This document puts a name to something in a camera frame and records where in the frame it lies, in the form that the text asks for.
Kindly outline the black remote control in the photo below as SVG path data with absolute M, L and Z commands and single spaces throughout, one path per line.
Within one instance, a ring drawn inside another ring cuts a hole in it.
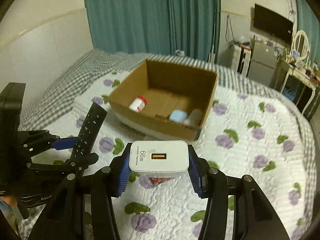
M 107 111 L 93 102 L 80 128 L 76 143 L 73 146 L 71 158 L 91 153 L 106 116 Z

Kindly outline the white 66W charger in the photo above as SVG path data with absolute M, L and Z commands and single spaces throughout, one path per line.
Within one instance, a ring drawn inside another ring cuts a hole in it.
M 129 167 L 151 177 L 174 177 L 189 167 L 188 145 L 182 140 L 135 141 L 130 147 Z

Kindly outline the white handheld device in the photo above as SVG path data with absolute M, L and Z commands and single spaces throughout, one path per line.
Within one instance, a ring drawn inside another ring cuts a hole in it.
M 203 117 L 203 112 L 197 108 L 184 120 L 184 124 L 188 126 L 198 126 Z

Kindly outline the light blue case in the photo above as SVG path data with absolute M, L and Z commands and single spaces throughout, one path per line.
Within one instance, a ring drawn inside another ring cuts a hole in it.
M 172 111 L 172 113 L 169 116 L 170 121 L 178 122 L 178 123 L 183 123 L 188 117 L 187 112 L 175 109 Z

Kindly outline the red capped white bottle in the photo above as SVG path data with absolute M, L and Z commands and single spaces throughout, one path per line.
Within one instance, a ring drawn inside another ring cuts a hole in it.
M 147 104 L 147 100 L 143 96 L 137 96 L 135 100 L 129 105 L 129 109 L 134 112 L 141 112 Z

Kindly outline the red patterned wallet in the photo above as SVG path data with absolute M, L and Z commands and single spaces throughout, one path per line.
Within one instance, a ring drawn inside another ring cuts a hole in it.
M 170 180 L 171 178 L 150 178 L 151 183 L 155 186 Z

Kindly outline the grey checked bedsheet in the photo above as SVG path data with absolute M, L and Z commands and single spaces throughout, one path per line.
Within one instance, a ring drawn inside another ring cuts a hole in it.
M 110 54 L 99 49 L 90 50 L 54 80 L 40 96 L 23 107 L 20 129 L 45 128 L 68 113 L 72 109 L 74 98 L 84 93 L 95 80 L 115 70 L 132 70 L 145 59 L 182 63 L 187 66 L 215 71 L 219 75 L 219 85 L 222 87 L 230 88 L 240 94 L 259 95 L 283 101 L 297 119 L 304 153 L 308 156 L 315 154 L 315 139 L 310 123 L 285 96 L 272 88 L 236 74 L 227 67 L 186 56 L 122 52 Z

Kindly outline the floral white quilt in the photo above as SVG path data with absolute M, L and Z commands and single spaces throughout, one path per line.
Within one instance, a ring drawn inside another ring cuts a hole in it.
M 113 81 L 128 76 L 116 70 L 95 80 L 76 96 L 72 109 L 45 128 L 62 137 L 76 136 L 91 104 L 103 104 Z M 299 124 L 279 100 L 239 94 L 219 86 L 199 139 L 199 157 L 228 176 L 250 174 L 280 217 L 289 237 L 299 239 L 308 226 L 307 178 Z M 206 200 L 200 199 L 187 173 L 157 186 L 133 174 L 126 191 L 113 200 L 122 239 L 197 239 Z

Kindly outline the brown cardboard box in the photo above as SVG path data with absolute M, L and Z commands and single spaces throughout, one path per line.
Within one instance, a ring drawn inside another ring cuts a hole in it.
M 125 125 L 159 140 L 195 141 L 207 121 L 217 87 L 218 74 L 185 64 L 145 60 L 110 94 L 109 104 Z M 137 113 L 129 105 L 137 96 L 147 100 Z M 198 126 L 170 121 L 173 110 L 191 114 L 199 108 Z

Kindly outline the silver mini fridge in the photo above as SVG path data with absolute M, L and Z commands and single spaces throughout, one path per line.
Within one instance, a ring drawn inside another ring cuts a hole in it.
M 274 48 L 255 41 L 247 77 L 269 87 L 276 70 L 276 62 Z

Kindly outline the white dressing table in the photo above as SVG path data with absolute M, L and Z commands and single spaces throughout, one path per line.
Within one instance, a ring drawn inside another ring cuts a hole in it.
M 277 68 L 274 88 L 295 103 L 304 116 L 310 118 L 313 109 L 316 110 L 318 106 L 319 82 L 284 59 L 278 59 Z

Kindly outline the white oval mirror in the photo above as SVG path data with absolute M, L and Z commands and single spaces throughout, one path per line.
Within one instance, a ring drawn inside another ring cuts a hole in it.
M 310 55 L 310 42 L 305 31 L 296 32 L 292 40 L 292 50 L 298 53 L 298 59 L 303 61 Z

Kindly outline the teal curtain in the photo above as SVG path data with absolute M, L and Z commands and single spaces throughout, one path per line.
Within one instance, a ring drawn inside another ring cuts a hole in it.
M 84 0 L 95 49 L 215 62 L 221 0 Z
M 298 29 L 306 32 L 311 52 L 311 64 L 317 63 L 319 68 L 319 21 L 306 0 L 296 0 L 298 11 Z

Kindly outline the teal right curtain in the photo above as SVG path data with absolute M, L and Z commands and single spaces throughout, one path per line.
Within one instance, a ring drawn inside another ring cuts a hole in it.
M 298 11 L 298 29 L 306 32 L 311 52 L 311 64 L 317 63 L 319 68 L 319 21 L 306 0 L 296 0 Z

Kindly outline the black wall television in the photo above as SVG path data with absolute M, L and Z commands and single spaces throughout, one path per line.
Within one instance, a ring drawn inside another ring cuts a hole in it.
M 253 27 L 291 43 L 293 22 L 258 4 L 254 6 Z

